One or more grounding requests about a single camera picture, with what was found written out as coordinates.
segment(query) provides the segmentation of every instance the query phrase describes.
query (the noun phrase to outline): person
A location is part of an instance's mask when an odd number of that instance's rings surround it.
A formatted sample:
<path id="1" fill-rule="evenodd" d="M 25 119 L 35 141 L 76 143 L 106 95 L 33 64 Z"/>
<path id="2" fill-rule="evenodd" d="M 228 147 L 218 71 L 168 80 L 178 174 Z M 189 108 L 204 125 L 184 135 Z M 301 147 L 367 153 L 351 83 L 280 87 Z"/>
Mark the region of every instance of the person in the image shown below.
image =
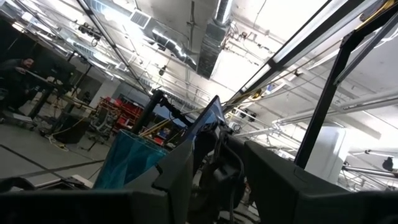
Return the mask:
<path id="1" fill-rule="evenodd" d="M 0 76 L 9 83 L 8 107 L 15 112 L 18 112 L 18 109 L 31 98 L 29 82 L 21 85 L 21 81 L 24 79 L 26 70 L 30 69 L 33 63 L 34 60 L 30 57 L 9 59 L 0 63 Z"/>

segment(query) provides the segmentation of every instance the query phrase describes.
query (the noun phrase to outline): floor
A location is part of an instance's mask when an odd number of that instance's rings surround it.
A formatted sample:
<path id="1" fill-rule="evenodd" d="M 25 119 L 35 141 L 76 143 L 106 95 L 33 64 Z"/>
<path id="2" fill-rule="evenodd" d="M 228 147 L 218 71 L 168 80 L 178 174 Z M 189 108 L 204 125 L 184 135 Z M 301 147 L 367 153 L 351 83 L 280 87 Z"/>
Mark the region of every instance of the floor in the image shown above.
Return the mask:
<path id="1" fill-rule="evenodd" d="M 46 109 L 40 114 L 48 114 Z M 51 144 L 47 138 L 39 135 L 38 131 L 29 131 L 11 124 L 0 125 L 0 145 L 3 145 L 12 151 L 40 164 L 47 169 L 56 169 L 60 167 L 93 162 L 105 159 L 111 142 L 104 145 L 96 144 L 90 152 L 82 150 L 80 147 L 88 148 L 92 142 L 85 136 L 78 144 L 67 145 L 67 149 L 60 149 Z M 68 170 L 61 170 L 56 174 L 62 177 L 69 177 L 78 174 L 91 182 L 94 182 L 102 162 L 86 165 Z M 34 165 L 20 156 L 0 147 L 0 179 L 18 175 L 30 174 L 43 171 L 37 165 Z M 27 178 L 34 185 L 58 179 L 53 174 L 43 174 Z"/>

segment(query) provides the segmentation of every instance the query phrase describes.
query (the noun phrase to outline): white ceiling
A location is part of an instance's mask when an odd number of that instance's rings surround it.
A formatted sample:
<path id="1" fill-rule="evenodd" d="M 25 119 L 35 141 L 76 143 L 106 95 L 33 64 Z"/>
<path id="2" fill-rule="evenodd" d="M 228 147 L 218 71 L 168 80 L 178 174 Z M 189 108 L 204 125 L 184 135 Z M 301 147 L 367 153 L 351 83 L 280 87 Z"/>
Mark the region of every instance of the white ceiling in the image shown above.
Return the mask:
<path id="1" fill-rule="evenodd" d="M 35 5 L 37 0 L 24 0 L 30 5 Z M 137 6 L 146 14 L 157 19 L 161 23 L 175 30 L 175 35 L 188 46 L 187 39 L 190 37 L 191 1 L 186 0 L 114 0 L 117 4 L 132 11 Z M 283 42 L 289 39 L 326 1 L 316 0 L 235 0 L 233 5 L 233 21 L 236 23 L 239 33 L 243 31 L 248 34 L 256 34 L 256 43 L 250 40 L 243 42 L 231 41 L 227 44 L 229 50 L 223 50 L 219 56 L 218 64 L 215 68 L 211 80 L 206 80 L 197 75 L 192 69 L 185 66 L 175 57 L 170 56 L 170 52 L 157 50 L 155 45 L 149 45 L 141 36 L 130 30 L 130 27 L 123 27 L 124 23 L 106 19 L 102 15 L 97 15 L 107 32 L 118 45 L 126 50 L 121 52 L 130 59 L 134 71 L 138 76 L 142 76 L 154 85 L 165 86 L 173 91 L 173 94 L 195 103 L 199 107 L 206 104 L 215 96 L 219 95 L 222 101 L 230 99 L 259 69 L 272 53 L 276 52 Z M 336 7 L 341 2 L 333 2 Z M 193 29 L 192 51 L 198 53 L 201 40 L 205 34 L 207 21 L 211 19 L 215 8 L 216 0 L 194 0 L 195 28 Z M 41 0 L 36 7 L 53 20 L 58 26 L 72 29 L 70 21 L 77 20 L 82 24 L 88 22 L 93 25 L 89 18 L 84 15 L 83 10 L 74 0 Z M 325 49 L 331 47 L 324 54 L 316 57 L 312 62 L 322 59 L 327 54 L 338 49 L 338 42 L 345 34 L 350 32 L 359 24 L 358 20 L 349 23 L 345 29 L 341 29 L 331 38 L 322 43 L 318 48 L 311 51 L 307 57 L 302 58 L 298 65 L 288 68 L 294 71 L 297 66 L 306 63 L 314 55 L 318 55 Z M 265 31 L 270 32 L 270 36 L 264 35 Z M 335 95 L 333 103 L 338 106 L 341 103 L 369 96 L 375 93 L 384 92 L 398 86 L 398 78 L 395 73 L 397 64 L 395 63 L 396 52 L 398 50 L 398 40 L 391 39 L 384 45 L 374 49 L 342 83 Z M 107 49 L 108 56 L 114 56 L 106 42 L 101 43 Z M 265 51 L 260 49 L 257 44 L 261 44 L 270 49 Z M 353 53 L 353 58 L 360 49 Z M 233 116 L 231 121 L 241 124 L 242 133 L 257 129 L 268 128 L 278 119 L 283 119 L 295 114 L 311 111 L 316 106 L 322 88 L 333 65 L 334 59 L 313 68 L 310 72 L 301 74 L 299 77 L 288 75 L 274 83 L 275 87 L 280 88 L 270 95 L 266 95 L 263 100 L 257 103 L 246 104 L 248 110 L 257 114 L 257 121 L 249 123 L 248 119 L 241 119 Z M 167 65 L 166 73 L 162 77 L 158 75 L 159 69 Z M 132 78 L 125 77 L 127 82 L 137 85 Z M 347 128 L 355 129 L 368 141 L 358 141 L 353 147 L 353 151 L 362 150 L 365 146 L 372 149 L 393 149 L 398 152 L 398 119 L 396 106 L 388 106 L 368 111 L 358 111 L 351 114 L 341 114 L 328 117 L 331 123 L 339 123 Z M 305 133 L 308 120 L 288 124 L 281 127 L 278 133 L 270 135 L 253 136 L 261 144 L 271 144 L 273 146 L 287 147 L 296 149 Z M 370 137 L 369 133 L 378 133 L 381 137 L 377 140 Z M 377 166 L 381 166 L 377 159 L 374 159 Z"/>

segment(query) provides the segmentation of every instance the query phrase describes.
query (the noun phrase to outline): blue cloth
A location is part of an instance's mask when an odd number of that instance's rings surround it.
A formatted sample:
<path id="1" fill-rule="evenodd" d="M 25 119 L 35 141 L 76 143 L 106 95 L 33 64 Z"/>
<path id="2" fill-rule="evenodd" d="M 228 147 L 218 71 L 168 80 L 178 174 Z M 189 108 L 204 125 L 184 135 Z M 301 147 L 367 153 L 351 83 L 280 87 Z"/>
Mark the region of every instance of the blue cloth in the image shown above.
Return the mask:
<path id="1" fill-rule="evenodd" d="M 94 189 L 121 189 L 167 155 L 161 147 L 120 130 L 106 156 Z"/>

